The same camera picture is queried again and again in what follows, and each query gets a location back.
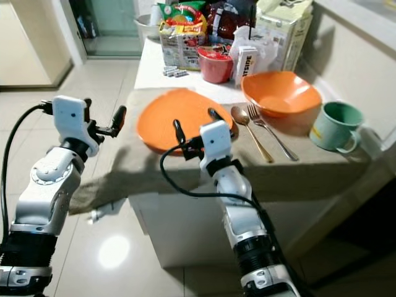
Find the green packaging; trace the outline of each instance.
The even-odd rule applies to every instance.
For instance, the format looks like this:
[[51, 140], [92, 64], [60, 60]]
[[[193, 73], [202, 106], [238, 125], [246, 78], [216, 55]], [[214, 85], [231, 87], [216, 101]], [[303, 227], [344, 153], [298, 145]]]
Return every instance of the green packaging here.
[[164, 20], [174, 20], [175, 22], [193, 22], [198, 19], [202, 13], [201, 9], [205, 6], [205, 1], [189, 1], [179, 4], [162, 4], [158, 3]]

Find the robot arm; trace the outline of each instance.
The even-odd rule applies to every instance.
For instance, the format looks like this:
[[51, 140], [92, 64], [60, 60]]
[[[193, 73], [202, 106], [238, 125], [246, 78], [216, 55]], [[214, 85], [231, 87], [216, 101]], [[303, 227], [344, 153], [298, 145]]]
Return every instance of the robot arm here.
[[185, 140], [180, 123], [175, 120], [176, 137], [185, 158], [199, 157], [201, 170], [212, 177], [217, 187], [224, 227], [238, 262], [245, 296], [300, 297], [304, 290], [299, 292], [296, 280], [290, 277], [269, 217], [253, 207], [257, 201], [250, 182], [242, 174], [242, 165], [231, 161], [229, 127], [214, 110], [209, 110], [209, 114], [217, 121], [202, 126], [200, 136], [190, 141]]
[[61, 145], [52, 148], [30, 172], [30, 182], [17, 203], [10, 233], [1, 245], [0, 295], [40, 294], [51, 281], [50, 266], [69, 209], [79, 187], [84, 163], [95, 156], [104, 137], [116, 137], [126, 113], [120, 107], [113, 125], [100, 128], [89, 116], [91, 100], [59, 96], [45, 102], [54, 115]]

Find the glass door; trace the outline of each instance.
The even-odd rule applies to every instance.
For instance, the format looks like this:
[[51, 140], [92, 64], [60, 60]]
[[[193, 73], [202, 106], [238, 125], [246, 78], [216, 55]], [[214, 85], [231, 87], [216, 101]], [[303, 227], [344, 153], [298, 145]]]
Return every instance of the glass door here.
[[88, 58], [139, 57], [133, 0], [69, 0]]

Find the fork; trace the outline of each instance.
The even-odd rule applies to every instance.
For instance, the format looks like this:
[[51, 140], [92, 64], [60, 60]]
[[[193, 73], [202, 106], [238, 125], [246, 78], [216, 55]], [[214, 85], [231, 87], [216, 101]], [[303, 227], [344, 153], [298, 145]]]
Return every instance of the fork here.
[[298, 156], [290, 148], [288, 148], [278, 138], [278, 136], [275, 133], [273, 133], [273, 131], [271, 130], [270, 126], [268, 126], [268, 124], [262, 120], [262, 118], [260, 117], [260, 115], [257, 112], [256, 107], [254, 105], [248, 105], [247, 106], [247, 111], [249, 112], [249, 117], [253, 121], [253, 123], [258, 125], [258, 126], [264, 127], [273, 136], [273, 138], [275, 138], [277, 140], [277, 142], [280, 145], [280, 147], [282, 148], [283, 152], [285, 153], [285, 155], [291, 161], [298, 161], [299, 160]]

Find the black cable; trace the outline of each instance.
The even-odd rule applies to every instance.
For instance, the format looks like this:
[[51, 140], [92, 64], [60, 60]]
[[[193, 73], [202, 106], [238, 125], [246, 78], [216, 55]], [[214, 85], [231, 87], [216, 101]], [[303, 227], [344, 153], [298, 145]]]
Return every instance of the black cable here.
[[1, 215], [2, 215], [2, 244], [5, 244], [8, 239], [9, 227], [8, 227], [8, 210], [7, 210], [7, 199], [6, 199], [6, 185], [7, 185], [7, 167], [8, 167], [8, 156], [11, 149], [12, 140], [24, 119], [33, 111], [43, 109], [43, 105], [36, 105], [27, 110], [16, 122], [11, 130], [10, 136], [8, 137], [6, 148], [4, 149], [4, 156], [2, 159], [2, 170], [1, 170], [1, 185], [0, 185], [0, 196], [1, 196]]
[[241, 201], [244, 201], [244, 202], [250, 204], [250, 205], [251, 205], [252, 207], [254, 207], [257, 211], [260, 210], [259, 207], [261, 207], [261, 206], [256, 205], [255, 202], [253, 202], [253, 201], [251, 201], [251, 200], [249, 200], [249, 199], [247, 199], [247, 198], [245, 198], [245, 197], [243, 197], [243, 196], [240, 196], [240, 195], [229, 194], [229, 193], [194, 193], [194, 192], [190, 192], [190, 191], [187, 191], [187, 190], [185, 190], [185, 189], [179, 187], [179, 186], [168, 176], [168, 173], [166, 173], [166, 170], [165, 170], [165, 168], [164, 168], [164, 166], [163, 166], [163, 162], [165, 161], [165, 158], [166, 158], [169, 154], [173, 153], [175, 150], [178, 150], [178, 149], [180, 149], [180, 148], [182, 148], [182, 147], [183, 147], [183, 145], [182, 145], [182, 144], [179, 144], [179, 145], [177, 145], [177, 146], [171, 148], [169, 151], [165, 152], [165, 153], [162, 155], [161, 159], [160, 159], [160, 169], [161, 169], [161, 173], [162, 173], [163, 177], [164, 177], [164, 178], [166, 179], [166, 181], [167, 181], [168, 183], [170, 183], [171, 186], [174, 187], [178, 192], [180, 192], [180, 193], [182, 193], [182, 194], [184, 194], [184, 195], [190, 196], [190, 197], [195, 197], [195, 198], [204, 198], [204, 197], [217, 197], [217, 198], [220, 198], [220, 197], [229, 197], [229, 198], [235, 198], [235, 199], [239, 199], [239, 200], [241, 200]]
[[286, 260], [285, 255], [283, 254], [282, 248], [278, 242], [278, 239], [275, 235], [275, 228], [272, 225], [272, 221], [268, 215], [268, 213], [262, 208], [262, 206], [260, 205], [259, 201], [257, 200], [257, 197], [254, 195], [254, 193], [252, 193], [252, 200], [249, 200], [243, 196], [240, 195], [236, 195], [236, 194], [229, 194], [229, 193], [194, 193], [194, 192], [190, 192], [187, 191], [181, 187], [179, 187], [169, 176], [168, 173], [166, 173], [166, 170], [163, 166], [163, 163], [165, 161], [165, 158], [170, 155], [171, 153], [173, 153], [175, 150], [178, 150], [180, 148], [182, 148], [184, 145], [186, 144], [179, 144], [171, 149], [169, 149], [169, 151], [165, 152], [160, 159], [160, 169], [161, 169], [161, 173], [163, 175], [163, 177], [166, 179], [166, 181], [168, 183], [171, 184], [171, 186], [173, 188], [175, 188], [178, 192], [187, 195], [187, 196], [191, 196], [191, 197], [196, 197], [196, 198], [203, 198], [203, 197], [229, 197], [229, 198], [235, 198], [244, 202], [247, 202], [248, 204], [250, 204], [253, 208], [256, 209], [257, 213], [259, 214], [259, 217], [261, 219], [261, 222], [263, 223], [263, 225], [265, 226], [265, 229], [267, 230], [269, 237], [271, 239], [271, 242], [273, 244], [273, 246], [275, 247], [275, 250], [278, 252], [278, 256], [281, 260], [281, 262], [283, 263], [283, 265], [285, 265], [287, 271], [289, 271], [290, 277], [292, 278], [293, 282], [295, 282], [296, 284], [298, 284], [298, 286], [300, 287], [301, 292], [304, 294], [302, 296], [304, 297], [313, 297], [313, 294], [309, 291], [308, 286], [300, 279], [300, 277], [297, 275], [297, 273], [294, 271], [294, 269], [289, 265], [288, 261]]

